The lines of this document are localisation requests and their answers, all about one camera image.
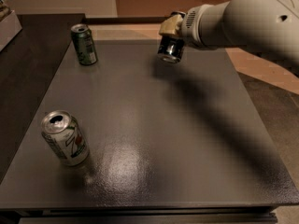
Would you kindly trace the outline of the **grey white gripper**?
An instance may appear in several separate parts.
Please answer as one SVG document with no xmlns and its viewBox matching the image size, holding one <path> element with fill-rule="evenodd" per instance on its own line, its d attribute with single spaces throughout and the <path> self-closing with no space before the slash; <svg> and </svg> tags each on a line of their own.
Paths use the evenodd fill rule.
<svg viewBox="0 0 299 224">
<path fill-rule="evenodd" d="M 189 47 L 216 49 L 219 45 L 213 44 L 213 40 L 218 21 L 217 7 L 212 5 L 193 7 L 187 14 L 173 11 L 170 18 L 162 22 L 159 35 L 179 37 L 181 32 L 181 37 Z"/>
</svg>

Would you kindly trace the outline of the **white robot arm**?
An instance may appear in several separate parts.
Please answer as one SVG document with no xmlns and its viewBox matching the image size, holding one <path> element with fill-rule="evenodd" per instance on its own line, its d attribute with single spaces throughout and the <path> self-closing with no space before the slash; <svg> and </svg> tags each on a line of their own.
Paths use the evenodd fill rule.
<svg viewBox="0 0 299 224">
<path fill-rule="evenodd" d="M 173 12 L 160 27 L 158 57 L 181 60 L 183 48 L 239 48 L 296 74 L 299 0 L 231 0 Z"/>
</svg>

